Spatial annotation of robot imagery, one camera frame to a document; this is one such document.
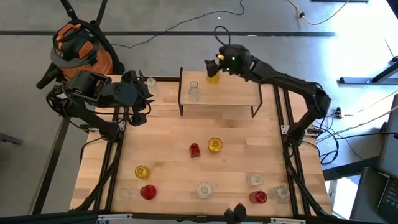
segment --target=glass jar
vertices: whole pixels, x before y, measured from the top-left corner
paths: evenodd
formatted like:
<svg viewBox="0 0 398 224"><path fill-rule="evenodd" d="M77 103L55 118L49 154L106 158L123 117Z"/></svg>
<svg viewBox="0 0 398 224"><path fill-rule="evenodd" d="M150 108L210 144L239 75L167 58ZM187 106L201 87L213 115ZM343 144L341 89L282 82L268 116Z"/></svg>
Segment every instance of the glass jar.
<svg viewBox="0 0 398 224"><path fill-rule="evenodd" d="M157 96L159 94L159 90L156 85L156 80L154 78L149 77L147 79L147 86L150 94L154 96Z"/></svg>
<svg viewBox="0 0 398 224"><path fill-rule="evenodd" d="M198 86L199 86L199 84L196 81L192 81L191 83L189 83L190 88L189 88L188 94L189 94L189 98L191 100L195 100L195 101L199 100L200 95L199 95Z"/></svg>

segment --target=metal bracket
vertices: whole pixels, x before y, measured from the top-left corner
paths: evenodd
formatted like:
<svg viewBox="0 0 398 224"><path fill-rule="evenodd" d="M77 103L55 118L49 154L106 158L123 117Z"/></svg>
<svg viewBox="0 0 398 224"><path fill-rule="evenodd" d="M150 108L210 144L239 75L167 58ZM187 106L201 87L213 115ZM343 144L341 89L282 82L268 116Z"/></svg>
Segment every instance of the metal bracket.
<svg viewBox="0 0 398 224"><path fill-rule="evenodd" d="M119 123L119 129L120 129L120 131L124 131L124 128L126 127L126 122L124 122L124 121L121 121L120 123Z"/></svg>
<svg viewBox="0 0 398 224"><path fill-rule="evenodd" d="M305 220L296 220L296 219L291 219L291 218L271 218L271 223L305 224Z"/></svg>
<svg viewBox="0 0 398 224"><path fill-rule="evenodd" d="M280 130L282 131L282 134L287 134L287 131L289 130L289 125L281 125ZM305 130L305 135L306 136L318 136L319 129L316 128L314 125L310 125L306 130Z"/></svg>
<svg viewBox="0 0 398 224"><path fill-rule="evenodd" d="M126 122L121 121L118 125L119 125L119 130L124 131L124 128L126 127ZM88 131L98 131L98 128L89 127L87 130Z"/></svg>
<svg viewBox="0 0 398 224"><path fill-rule="evenodd" d="M132 219L132 214L98 215L98 221Z"/></svg>

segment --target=wooden shelf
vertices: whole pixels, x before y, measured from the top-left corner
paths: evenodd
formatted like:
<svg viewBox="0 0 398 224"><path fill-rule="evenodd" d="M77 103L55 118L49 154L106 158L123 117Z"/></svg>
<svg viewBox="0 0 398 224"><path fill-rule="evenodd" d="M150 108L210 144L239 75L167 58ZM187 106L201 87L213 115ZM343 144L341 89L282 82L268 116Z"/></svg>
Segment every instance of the wooden shelf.
<svg viewBox="0 0 398 224"><path fill-rule="evenodd" d="M260 88L252 81L228 73L220 74L220 81L211 84L207 81L206 72L183 71L181 77L182 105L230 105L259 106L261 102ZM198 82L199 100L189 97L190 83Z"/></svg>

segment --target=wire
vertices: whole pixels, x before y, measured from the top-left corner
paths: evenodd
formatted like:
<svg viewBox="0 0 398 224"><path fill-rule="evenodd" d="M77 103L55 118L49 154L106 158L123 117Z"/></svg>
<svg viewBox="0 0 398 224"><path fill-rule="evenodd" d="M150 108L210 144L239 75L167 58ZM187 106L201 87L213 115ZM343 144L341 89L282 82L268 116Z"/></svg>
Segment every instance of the wire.
<svg viewBox="0 0 398 224"><path fill-rule="evenodd" d="M321 124L319 125L319 127L321 127L321 128L319 129L318 136L321 135L321 132L322 132L322 124L323 124L323 122L325 121L325 118L326 118L326 115L323 117L323 119L322 119L322 121L321 121Z"/></svg>
<svg viewBox="0 0 398 224"><path fill-rule="evenodd" d="M333 121L335 120L335 116L334 115L332 115L331 116L331 123L330 123L330 126L329 126L329 128L328 128L328 131L331 129L331 127L333 126Z"/></svg>
<svg viewBox="0 0 398 224"><path fill-rule="evenodd" d="M394 91L393 93L391 93L391 94L388 95L388 96L385 96L384 98L381 98L380 100L377 100L376 102L374 102L373 104L369 105L368 107L363 108L363 109L360 109L360 110L357 112L357 114L360 113L360 112L362 112L362 111L364 111L364 110L369 109L370 107L372 107L372 106L374 106L375 104L377 104L378 102L380 102L380 101L382 101L382 100L384 100L384 99L390 97L391 95L395 94L396 92L398 92L398 90Z"/></svg>
<svg viewBox="0 0 398 224"><path fill-rule="evenodd" d="M316 146L316 145L314 145L314 144L312 144L310 142L306 142L306 141L302 141L302 142L305 143L305 144L309 144L309 145L313 146L315 149L317 149L318 150L318 156L321 157L321 150L319 150L318 146Z"/></svg>
<svg viewBox="0 0 398 224"><path fill-rule="evenodd" d="M398 106L393 107L393 109L391 109L390 111L388 111L388 112L386 112L386 113L384 113L384 114L378 116L377 118L373 118L373 119L370 120L370 121L367 121L367 122L365 122L365 123L359 124L359 125L354 126L354 127L347 128L347 129L345 129L345 130L337 131L335 134L330 134L330 135L328 135L328 136L326 136L326 137L324 137L324 138L322 138L322 139L319 139L319 142L322 142L322 141L324 141L324 140L330 138L331 136L334 136L334 135L337 135L337 134L341 134L341 133L344 133L344 132L346 132L346 131L352 130L352 129L354 129L354 128L358 128L358 127L364 126L365 124L368 124L368 123L370 123L370 122L372 122L372 121L375 121L375 120L377 120L377 119L379 119L379 118L381 118L381 117L383 117L383 116L385 116L385 115L387 115L387 114L393 112L393 111L396 110L396 109L398 109Z"/></svg>
<svg viewBox="0 0 398 224"><path fill-rule="evenodd" d="M217 28L223 28L223 29L226 31L226 33L227 33L227 35L228 35L228 45L231 45L231 35L229 34L229 30L228 30L225 26L216 26L216 28L214 28L214 33L215 33L214 36L216 37L217 41L218 41L220 44L222 44L222 45L224 45L224 46L227 46L224 42L222 42L222 41L217 37L217 35L216 35Z"/></svg>
<svg viewBox="0 0 398 224"><path fill-rule="evenodd" d="M330 127L328 128L328 130L331 130L331 131L333 131L334 133L336 133L335 130L333 130L333 128L331 128L332 125L330 125ZM348 141L347 139L344 139L344 140L347 142L349 149L350 149L356 156L358 156L358 158L360 158L360 159L363 161L364 159L362 159L362 157L359 156L358 153L356 153L356 152L354 151L354 149L352 148L352 146L351 146L351 144L349 143L349 141Z"/></svg>
<svg viewBox="0 0 398 224"><path fill-rule="evenodd" d="M383 38L383 40L384 40L384 42L386 43L388 49L390 50L391 55L392 55L393 57L395 57L395 55L394 55L394 53L392 53L392 50L391 50L391 48L390 48L390 45L387 43L386 39Z"/></svg>
<svg viewBox="0 0 398 224"><path fill-rule="evenodd" d="M352 135L352 136L346 136L346 137L341 137L341 138L337 138L337 140L340 140L340 139L348 139L348 138L353 138L353 137L359 137L359 136L370 136L370 135L378 135L378 134L398 134L398 133L395 133L395 132L389 132L389 133L369 133L369 134L355 134L355 135Z"/></svg>
<svg viewBox="0 0 398 224"><path fill-rule="evenodd" d="M53 105L51 104L51 102L50 102L50 92L49 92L49 93L47 94L47 96L45 97L45 100L46 100L47 104L50 106L50 108L51 108L52 110L54 110L56 113L58 113L58 111L55 110L54 106L53 106ZM74 125L76 128L78 128L78 129L80 129L80 130L82 130L82 131L84 131L84 132L89 131L89 130L83 129L83 128L81 128L79 125L75 124L75 123L71 120L71 118L67 115L67 112L65 111L65 108L64 108L64 107L62 107L62 110L63 110L63 113L65 114L65 116L67 117L67 119L69 120L69 123L71 123L71 124Z"/></svg>
<svg viewBox="0 0 398 224"><path fill-rule="evenodd" d="M336 149L333 150L333 151L330 151L330 152L328 152L328 153L325 153L325 154L320 155L320 157L323 157L323 158L321 159L321 165L323 165L323 166L328 165L328 164L331 164L332 162L334 162L334 161L337 159L338 150L339 150L339 148L340 148L340 145L339 145L339 143L338 143L336 137L333 136L333 138L334 138L335 143L336 143ZM333 156L333 158L332 158L330 161L328 161L328 162L323 162L330 154L333 154L333 153L334 153L335 155Z"/></svg>
<svg viewBox="0 0 398 224"><path fill-rule="evenodd" d="M335 13L333 13L333 15L331 15L329 18L325 19L324 21L313 23L313 22L310 22L310 21L307 20L307 18L305 17L305 13L302 12L302 11L300 10L300 8L299 8L292 0L287 0L287 1L288 1L289 3L291 3L291 5L292 5L294 8L296 8L296 11L300 13L300 17L302 17L302 18L304 19L304 21L307 22L307 23L310 24L310 25L319 25L319 24L322 24L322 23L328 21L328 20L331 19L333 16L335 16L335 15L337 14L337 12L340 12L340 10L342 10L342 9L344 8L344 6L346 6L347 3L349 2L349 0L347 0Z"/></svg>
<svg viewBox="0 0 398 224"><path fill-rule="evenodd" d="M94 139L94 140L88 141L88 142L86 142L86 143L81 147L81 149L80 149L80 162L83 160L83 153L84 153L85 147L86 147L88 144L91 144L91 143L93 143L93 142L95 142L95 141L102 140L102 139L104 139L104 137L100 137L100 138L98 138L98 139Z"/></svg>
<svg viewBox="0 0 398 224"><path fill-rule="evenodd" d="M242 15L244 14L244 10L245 10L244 6L242 5L242 1L243 1L243 0L240 0L240 2L239 2L240 6L242 7L242 12L241 12L241 13L229 12L229 11L225 11L225 10L217 10L217 11L214 11L214 12L207 12L207 13L204 13L203 15L201 15L201 16L194 17L194 18L192 18L192 19L187 19L187 20L185 20L185 21L179 22L178 24L176 24L176 25L174 25L174 26L168 28L167 30L165 30L165 31L163 31L163 32L161 32L161 33L159 33L159 34L156 34L155 36L153 36L153 37L147 39L146 41L140 42L140 43L138 43L138 44L134 44L134 45L132 45L132 46L130 46L130 47L129 47L129 46L126 46L126 45L123 45L123 44L112 44L112 45L113 45L113 46L119 46L119 47L125 47L125 48L132 49L132 48L135 47L135 46L148 43L148 42L151 41L153 38L155 38L155 37L157 37L157 36L160 36L160 35L163 35L163 34L167 33L168 31L170 31L170 30L176 28L177 26L179 26L179 25L181 25L181 24L184 24L184 23L186 23L186 22L193 21L193 20L195 20L195 19L200 19L200 18L202 18L202 17L205 17L205 16L210 15L210 14L214 14L214 13L224 12L224 13L228 13L228 14L232 14L232 15L236 15L236 16L242 16Z"/></svg>
<svg viewBox="0 0 398 224"><path fill-rule="evenodd" d="M347 139L344 139L344 140L347 142L349 149L350 149L356 156L358 156L362 161L364 161L364 159L362 159L362 157L359 156L358 153L356 153L356 152L354 151L354 149L353 149L353 148L351 147L351 145L349 144L349 141L348 141Z"/></svg>

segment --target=table leg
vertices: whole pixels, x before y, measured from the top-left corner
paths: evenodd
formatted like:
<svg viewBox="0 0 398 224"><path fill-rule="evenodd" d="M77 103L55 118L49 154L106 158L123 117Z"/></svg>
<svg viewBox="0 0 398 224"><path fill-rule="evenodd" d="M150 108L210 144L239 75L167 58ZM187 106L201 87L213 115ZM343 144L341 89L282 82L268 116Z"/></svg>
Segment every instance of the table leg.
<svg viewBox="0 0 398 224"><path fill-rule="evenodd" d="M180 116L184 113L184 105L178 104L178 108L180 108Z"/></svg>
<svg viewBox="0 0 398 224"><path fill-rule="evenodd" d="M259 111L261 105L262 105L262 91L261 91L261 85L259 84L259 94L260 94L260 104L257 107L257 110L254 112L253 106L251 106L251 117L253 118L257 112Z"/></svg>
<svg viewBox="0 0 398 224"><path fill-rule="evenodd" d="M255 115L257 114L257 112L259 111L260 107L261 107L262 103L260 103L260 105L257 107L256 111L254 111L253 106L251 106L251 117L255 117Z"/></svg>

